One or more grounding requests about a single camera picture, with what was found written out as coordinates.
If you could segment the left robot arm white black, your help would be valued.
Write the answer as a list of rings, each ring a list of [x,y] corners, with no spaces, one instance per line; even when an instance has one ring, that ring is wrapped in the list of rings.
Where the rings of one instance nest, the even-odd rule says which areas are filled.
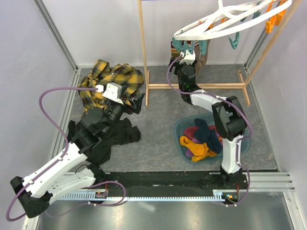
[[[34,218],[56,200],[85,187],[101,188],[106,174],[100,165],[110,159],[111,147],[141,140],[141,132],[124,113],[139,114],[145,94],[109,101],[110,108],[88,109],[78,123],[70,121],[65,148],[29,176],[16,176],[10,184],[23,207],[24,215]]]

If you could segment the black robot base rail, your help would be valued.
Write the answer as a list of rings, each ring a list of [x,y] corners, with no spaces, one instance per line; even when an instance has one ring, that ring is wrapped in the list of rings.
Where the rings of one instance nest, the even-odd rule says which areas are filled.
[[[119,182],[126,190],[126,196],[211,196],[213,190],[243,191],[248,187],[245,174],[227,181],[221,173],[208,171],[178,172],[111,172],[105,174],[99,185],[93,189],[107,189],[109,195],[122,196]]]

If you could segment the white oval clip hanger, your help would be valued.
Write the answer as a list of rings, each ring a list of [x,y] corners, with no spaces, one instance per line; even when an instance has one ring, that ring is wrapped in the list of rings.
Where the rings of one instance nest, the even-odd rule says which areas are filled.
[[[217,11],[179,29],[174,38],[178,41],[201,41],[228,36],[270,19],[292,3],[291,0],[255,0],[224,6],[219,0]]]

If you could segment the navy blue sock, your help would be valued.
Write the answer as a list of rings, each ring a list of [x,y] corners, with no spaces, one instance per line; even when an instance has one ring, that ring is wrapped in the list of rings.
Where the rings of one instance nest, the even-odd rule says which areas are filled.
[[[207,146],[211,151],[213,151],[216,154],[219,154],[223,149],[223,145],[220,143],[216,135],[211,131],[208,137]]]
[[[211,136],[211,131],[207,122],[203,119],[197,118],[194,120],[194,123],[195,126],[198,128],[194,132],[194,138],[201,144],[206,143],[209,140],[209,137]]]

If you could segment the mustard yellow sock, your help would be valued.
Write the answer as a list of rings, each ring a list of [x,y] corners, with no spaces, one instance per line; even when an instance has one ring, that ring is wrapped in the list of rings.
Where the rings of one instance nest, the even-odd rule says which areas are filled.
[[[192,143],[189,146],[189,150],[192,152],[193,156],[191,157],[192,162],[201,161],[207,157],[215,157],[217,153],[210,150],[206,143],[196,144]]]
[[[182,146],[189,148],[195,156],[200,156],[204,152],[204,146],[202,144],[196,144],[186,136],[181,136],[179,142]]]

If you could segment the maroon purple striped sock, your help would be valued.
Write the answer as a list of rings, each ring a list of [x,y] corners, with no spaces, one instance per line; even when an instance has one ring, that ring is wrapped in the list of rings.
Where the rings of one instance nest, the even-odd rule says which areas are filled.
[[[209,130],[216,135],[221,144],[223,144],[223,138],[218,134],[215,126],[209,126]]]
[[[186,136],[188,139],[192,140],[194,143],[199,144],[199,141],[194,137],[194,134],[197,130],[198,130],[198,127],[196,127],[196,126],[188,127],[184,130],[184,136]],[[192,153],[192,151],[189,148],[187,148],[186,156],[187,157],[193,157],[194,156],[194,154]]]

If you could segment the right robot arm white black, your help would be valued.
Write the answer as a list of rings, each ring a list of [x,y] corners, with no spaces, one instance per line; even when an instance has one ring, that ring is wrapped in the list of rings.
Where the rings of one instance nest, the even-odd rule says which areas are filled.
[[[195,64],[181,64],[174,59],[169,64],[168,72],[175,68],[183,101],[202,107],[213,114],[217,133],[223,139],[223,161],[220,184],[224,188],[232,188],[237,183],[236,174],[242,169],[240,164],[241,141],[245,139],[246,128],[251,129],[243,108],[235,96],[220,97],[206,92],[196,84]]]

